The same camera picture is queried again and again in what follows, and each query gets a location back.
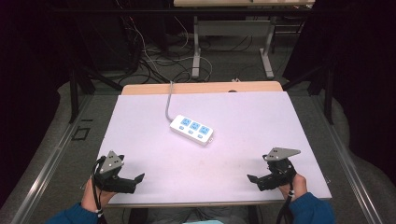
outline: sleeve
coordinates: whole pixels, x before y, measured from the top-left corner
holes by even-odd
[[[80,203],[76,203],[71,208],[51,217],[46,224],[96,224],[97,221],[97,214],[85,210]]]
[[[294,215],[293,224],[335,223],[330,204],[316,198],[310,192],[292,202],[289,208]]]

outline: person's hand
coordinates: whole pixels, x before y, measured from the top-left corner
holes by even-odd
[[[283,198],[285,198],[285,200],[286,200],[289,196],[290,185],[287,184],[284,186],[279,186],[278,188],[282,192]],[[308,190],[306,188],[305,177],[297,174],[293,179],[293,189],[294,189],[294,197],[291,198],[292,202],[308,192]]]
[[[100,192],[99,188],[96,188],[96,195],[99,199],[100,195],[100,203],[102,205],[102,208],[104,208],[110,199],[116,195],[117,192],[107,192],[102,190],[102,193]],[[90,212],[95,212],[97,210],[96,203],[95,203],[95,198],[93,197],[93,190],[92,190],[92,180],[89,179],[87,181],[87,184],[85,185],[85,191],[84,191],[84,196],[82,196],[81,200],[81,207],[90,211]]]

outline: white power strip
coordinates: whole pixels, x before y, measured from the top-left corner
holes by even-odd
[[[181,115],[177,115],[170,127],[175,133],[179,133],[202,146],[206,146],[213,140],[213,129]]]

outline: gray carpet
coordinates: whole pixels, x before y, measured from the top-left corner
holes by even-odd
[[[243,38],[214,38],[209,39],[206,43],[210,42],[211,49],[231,49]],[[278,80],[282,84],[286,80],[282,78],[281,74],[295,40],[296,36],[293,35],[279,36],[276,40],[276,53],[270,55],[273,70],[276,74],[275,80]],[[244,45],[241,45],[240,49],[243,49],[247,44],[248,42],[244,42]],[[253,39],[251,47],[244,51],[203,51],[202,56],[206,57],[213,66],[210,81],[231,81],[231,79],[236,77],[242,81],[266,80],[263,75],[262,62],[258,52],[260,44],[260,41]],[[191,61],[183,61],[181,64],[191,67]],[[205,61],[202,61],[202,67],[208,71],[210,70],[209,63]],[[169,78],[173,78],[183,71],[180,65],[166,67],[157,65],[157,68]],[[202,78],[205,78],[206,72],[202,70],[201,75]],[[139,77],[130,77],[124,79],[121,84],[136,83],[139,81]],[[94,96],[89,97],[90,102],[87,109],[83,111],[82,115],[76,121],[70,141],[67,141],[65,146],[66,151],[63,154],[62,160],[46,186],[41,199],[36,202],[34,212],[29,218],[29,223],[43,223],[56,212],[78,202],[82,196],[82,190],[79,187],[90,175],[92,163],[97,157],[99,147],[106,132],[106,126],[116,103],[116,94],[118,94],[118,92],[114,92],[101,82],[95,82],[95,86],[98,91]],[[316,109],[314,99],[307,95],[305,88],[305,83],[296,86],[289,91],[290,98],[303,125],[308,141],[318,159],[318,164],[323,174],[331,180],[329,188],[333,198],[330,200],[330,203],[334,209],[337,223],[366,223],[367,220],[361,210],[360,204],[334,152],[334,142],[329,137],[329,132],[321,118],[322,114]],[[20,183],[2,207],[0,211],[0,223],[10,223],[14,218],[48,157],[53,150],[59,147],[59,142],[64,136],[70,115],[70,98],[67,84],[62,86],[59,92],[62,100],[55,119],[51,123],[45,139],[37,150]],[[336,102],[333,106],[333,119],[340,138],[347,146],[347,120],[342,112],[342,107]],[[86,139],[78,140],[79,138],[83,138],[85,132],[88,130]],[[392,223],[392,221],[396,220],[396,216],[392,211],[392,209],[396,208],[393,200],[396,198],[394,186],[373,165],[353,155],[352,158],[361,179],[368,189],[368,194],[372,196],[375,207],[384,223]],[[261,205],[259,219],[262,220],[262,223],[275,223],[279,207],[280,204]],[[124,223],[127,222],[129,210],[109,208],[105,213],[109,223]]]

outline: desk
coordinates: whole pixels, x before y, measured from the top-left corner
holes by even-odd
[[[312,5],[315,0],[175,0],[176,7],[281,7],[295,5]],[[194,59],[192,63],[193,78],[199,76],[201,49],[200,35],[255,35],[265,36],[264,48],[260,49],[265,75],[274,78],[268,59],[268,51],[274,35],[276,17],[269,21],[198,21],[194,17]]]
[[[332,197],[290,98],[279,83],[175,84],[169,114],[183,114],[212,127],[214,140],[206,147],[170,130],[164,114],[168,92],[168,84],[131,85],[119,96],[99,156],[109,150],[125,155],[120,171],[123,178],[146,175],[134,194],[118,194],[109,206],[283,201],[278,189],[259,191],[247,178],[247,174],[270,174],[262,155],[273,147],[300,149],[302,153],[290,160],[299,173],[315,180],[308,181],[309,190],[319,198]]]

